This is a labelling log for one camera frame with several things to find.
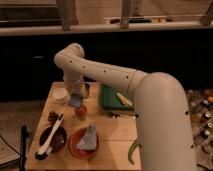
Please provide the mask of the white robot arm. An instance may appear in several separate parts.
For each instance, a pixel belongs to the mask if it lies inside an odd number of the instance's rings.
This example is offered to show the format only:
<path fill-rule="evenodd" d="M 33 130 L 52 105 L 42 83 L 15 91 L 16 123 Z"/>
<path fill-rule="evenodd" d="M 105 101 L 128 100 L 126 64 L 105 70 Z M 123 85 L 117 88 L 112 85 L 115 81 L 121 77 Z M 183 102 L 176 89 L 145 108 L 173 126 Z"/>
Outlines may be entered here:
<path fill-rule="evenodd" d="M 197 171 L 188 102 L 175 77 L 87 60 L 77 43 L 54 62 L 70 89 L 88 77 L 133 96 L 142 171 Z"/>

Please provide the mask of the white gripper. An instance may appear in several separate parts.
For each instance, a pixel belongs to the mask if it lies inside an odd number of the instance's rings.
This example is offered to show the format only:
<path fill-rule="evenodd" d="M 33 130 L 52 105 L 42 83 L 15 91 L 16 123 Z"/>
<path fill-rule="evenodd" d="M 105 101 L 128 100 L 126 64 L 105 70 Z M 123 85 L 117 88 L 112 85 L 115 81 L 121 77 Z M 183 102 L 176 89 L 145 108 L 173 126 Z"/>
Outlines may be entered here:
<path fill-rule="evenodd" d="M 69 94 L 78 93 L 83 98 L 86 97 L 87 91 L 84 83 L 69 83 L 67 85 L 67 90 Z"/>

